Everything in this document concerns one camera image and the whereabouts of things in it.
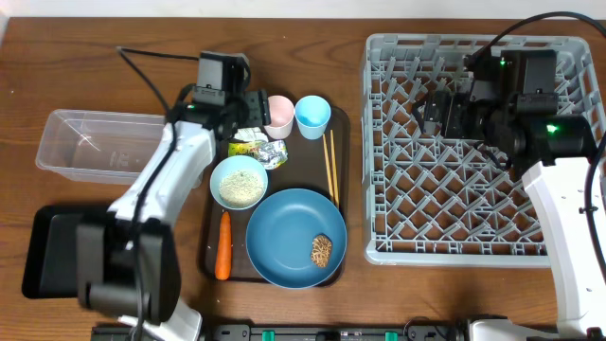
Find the white tissue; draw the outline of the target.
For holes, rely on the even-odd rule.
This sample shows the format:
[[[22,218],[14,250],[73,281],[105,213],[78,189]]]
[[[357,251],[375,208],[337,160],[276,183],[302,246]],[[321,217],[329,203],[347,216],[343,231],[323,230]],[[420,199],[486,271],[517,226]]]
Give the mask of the white tissue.
[[[238,129],[234,138],[242,142],[269,141],[268,136],[259,127]]]

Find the pink cup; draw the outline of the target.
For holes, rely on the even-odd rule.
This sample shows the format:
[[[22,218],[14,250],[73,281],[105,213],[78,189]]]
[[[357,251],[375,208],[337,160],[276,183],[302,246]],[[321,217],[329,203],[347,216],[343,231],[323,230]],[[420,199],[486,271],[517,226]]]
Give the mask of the pink cup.
[[[271,123],[265,131],[272,139],[285,139],[293,128],[294,105],[283,96],[270,96],[268,101]]]

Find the green foil wrapper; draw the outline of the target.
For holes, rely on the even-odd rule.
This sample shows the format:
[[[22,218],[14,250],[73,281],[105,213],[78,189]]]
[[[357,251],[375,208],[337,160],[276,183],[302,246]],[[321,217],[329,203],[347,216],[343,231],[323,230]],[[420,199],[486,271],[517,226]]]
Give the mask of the green foil wrapper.
[[[288,151],[283,140],[230,143],[228,156],[246,155],[256,159],[266,170],[274,170],[288,160]]]

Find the light blue cup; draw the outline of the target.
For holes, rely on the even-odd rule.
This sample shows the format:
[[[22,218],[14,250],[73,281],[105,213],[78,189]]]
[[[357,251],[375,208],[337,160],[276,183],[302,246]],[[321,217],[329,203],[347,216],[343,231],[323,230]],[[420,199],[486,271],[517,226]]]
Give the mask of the light blue cup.
[[[294,107],[294,116],[303,137],[309,140],[320,138],[331,117],[329,103],[319,96],[306,96]]]

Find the light blue bowl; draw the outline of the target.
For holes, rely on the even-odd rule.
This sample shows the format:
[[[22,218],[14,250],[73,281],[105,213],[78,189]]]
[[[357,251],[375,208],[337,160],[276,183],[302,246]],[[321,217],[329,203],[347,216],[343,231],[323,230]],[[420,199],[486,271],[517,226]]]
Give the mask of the light blue bowl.
[[[251,156],[225,158],[213,170],[210,191],[226,209],[245,210],[258,203],[269,185],[265,168]]]

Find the white rice pile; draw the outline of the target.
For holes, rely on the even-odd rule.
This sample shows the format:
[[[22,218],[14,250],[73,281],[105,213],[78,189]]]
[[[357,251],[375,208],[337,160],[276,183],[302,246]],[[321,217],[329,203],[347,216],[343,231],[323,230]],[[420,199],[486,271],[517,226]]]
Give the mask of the white rice pile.
[[[221,199],[231,207],[244,208],[254,204],[264,192],[264,182],[252,170],[234,171],[220,182]]]

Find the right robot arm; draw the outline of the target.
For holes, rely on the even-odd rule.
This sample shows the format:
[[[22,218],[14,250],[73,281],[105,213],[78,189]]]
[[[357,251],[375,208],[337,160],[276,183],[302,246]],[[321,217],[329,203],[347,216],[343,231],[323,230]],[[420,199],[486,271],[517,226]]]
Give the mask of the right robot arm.
[[[431,91],[413,105],[413,116],[422,131],[438,127],[446,138],[473,139],[506,155],[537,214],[558,303],[555,333],[484,319],[469,323],[469,339],[604,339],[597,230],[605,220],[597,176],[603,144],[585,117],[559,114],[556,51],[477,52],[465,65],[473,77],[467,92]]]

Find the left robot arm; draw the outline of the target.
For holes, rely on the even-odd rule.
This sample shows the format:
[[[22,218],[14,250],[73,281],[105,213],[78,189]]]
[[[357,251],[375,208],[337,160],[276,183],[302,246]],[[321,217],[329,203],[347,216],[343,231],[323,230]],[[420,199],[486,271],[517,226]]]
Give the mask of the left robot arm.
[[[167,111],[161,141],[131,187],[76,228],[81,307],[131,325],[139,340],[196,340],[201,314],[180,298],[173,228],[222,140],[271,121],[265,91],[227,93],[189,84]]]

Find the grey dishwasher rack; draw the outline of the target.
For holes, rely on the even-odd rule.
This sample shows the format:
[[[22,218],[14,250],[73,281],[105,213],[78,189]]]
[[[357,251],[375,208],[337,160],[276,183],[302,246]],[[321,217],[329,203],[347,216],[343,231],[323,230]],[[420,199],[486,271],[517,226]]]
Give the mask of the grey dishwasher rack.
[[[588,43],[574,36],[373,34],[362,59],[365,258],[377,265],[545,268],[542,230],[505,155],[469,139],[423,135],[412,106],[438,90],[465,93],[464,60],[489,47],[557,53],[561,115],[605,131]]]

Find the black waste tray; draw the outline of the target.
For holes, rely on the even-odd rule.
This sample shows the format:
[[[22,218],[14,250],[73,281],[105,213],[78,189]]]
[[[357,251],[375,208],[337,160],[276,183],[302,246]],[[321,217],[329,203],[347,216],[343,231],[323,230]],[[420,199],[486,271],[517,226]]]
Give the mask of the black waste tray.
[[[107,205],[50,205],[33,220],[22,281],[29,299],[74,298],[77,291],[76,229],[83,215],[102,215]]]

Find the dark brown serving tray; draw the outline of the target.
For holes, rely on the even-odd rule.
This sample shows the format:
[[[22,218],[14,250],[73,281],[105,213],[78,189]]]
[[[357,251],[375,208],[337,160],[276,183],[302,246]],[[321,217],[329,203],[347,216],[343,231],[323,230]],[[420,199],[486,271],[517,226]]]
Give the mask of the dark brown serving tray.
[[[327,145],[330,158],[330,130],[334,133],[338,188],[340,208],[337,208],[347,221],[348,196],[348,160],[350,123],[348,115],[340,108],[331,110],[331,118],[327,127]],[[320,193],[330,200],[328,179],[326,173],[322,138],[309,140],[299,131],[293,131],[285,140],[288,160],[275,170],[268,173],[269,186],[261,201],[245,210],[232,210],[232,266],[230,277],[234,281],[271,283],[264,279],[253,267],[249,260],[245,238],[248,222],[259,204],[270,195],[290,188],[304,188]],[[342,273],[342,263],[335,274],[327,281],[318,285],[332,285]]]

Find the right wooden chopstick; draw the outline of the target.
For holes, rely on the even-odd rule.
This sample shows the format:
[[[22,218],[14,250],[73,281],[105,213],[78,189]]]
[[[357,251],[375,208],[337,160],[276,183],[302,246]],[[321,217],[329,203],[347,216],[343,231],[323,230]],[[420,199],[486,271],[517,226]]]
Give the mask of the right wooden chopstick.
[[[331,170],[332,170],[332,185],[333,185],[334,203],[337,208],[340,208],[337,163],[336,163],[336,153],[335,153],[335,143],[334,142],[335,142],[334,133],[333,133],[333,130],[330,130],[330,162],[331,162]]]

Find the blue plate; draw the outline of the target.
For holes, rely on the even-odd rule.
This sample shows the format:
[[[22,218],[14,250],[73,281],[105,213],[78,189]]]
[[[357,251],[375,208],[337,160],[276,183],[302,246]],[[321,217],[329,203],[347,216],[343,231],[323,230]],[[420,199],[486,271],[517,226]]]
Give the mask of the blue plate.
[[[313,241],[326,237],[331,250],[324,267],[313,262]],[[325,196],[290,188],[264,199],[246,228],[246,250],[255,270],[272,284],[307,289],[327,281],[340,268],[348,232],[337,207]]]

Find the clear plastic bin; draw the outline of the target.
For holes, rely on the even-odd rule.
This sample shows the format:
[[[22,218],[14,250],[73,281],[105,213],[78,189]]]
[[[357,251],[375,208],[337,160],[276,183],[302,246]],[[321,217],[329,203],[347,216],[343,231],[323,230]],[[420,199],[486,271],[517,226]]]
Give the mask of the clear plastic bin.
[[[72,181],[131,185],[162,140],[162,116],[53,111],[36,156],[38,168]]]

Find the orange carrot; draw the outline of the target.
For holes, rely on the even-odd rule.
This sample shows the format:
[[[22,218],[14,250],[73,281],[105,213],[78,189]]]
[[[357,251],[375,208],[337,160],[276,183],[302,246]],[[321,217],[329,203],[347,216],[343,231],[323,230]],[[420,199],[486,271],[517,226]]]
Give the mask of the orange carrot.
[[[232,231],[231,218],[227,211],[221,217],[218,247],[215,261],[215,277],[218,280],[227,280],[231,274],[232,266]]]

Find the brown mushroom piece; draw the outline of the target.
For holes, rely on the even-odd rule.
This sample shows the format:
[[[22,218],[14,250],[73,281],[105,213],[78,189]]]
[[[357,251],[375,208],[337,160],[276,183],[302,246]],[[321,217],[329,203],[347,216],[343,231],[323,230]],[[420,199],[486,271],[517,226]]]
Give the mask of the brown mushroom piece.
[[[311,260],[316,266],[326,268],[330,261],[331,252],[332,242],[326,235],[320,234],[313,239]]]

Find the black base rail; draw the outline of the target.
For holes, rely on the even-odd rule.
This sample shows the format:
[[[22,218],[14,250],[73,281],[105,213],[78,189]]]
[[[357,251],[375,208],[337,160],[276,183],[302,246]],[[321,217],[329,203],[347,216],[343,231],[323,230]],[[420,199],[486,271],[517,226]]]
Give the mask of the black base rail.
[[[470,340],[462,328],[406,325],[393,328],[251,327],[220,325],[203,327],[200,341],[440,341]]]

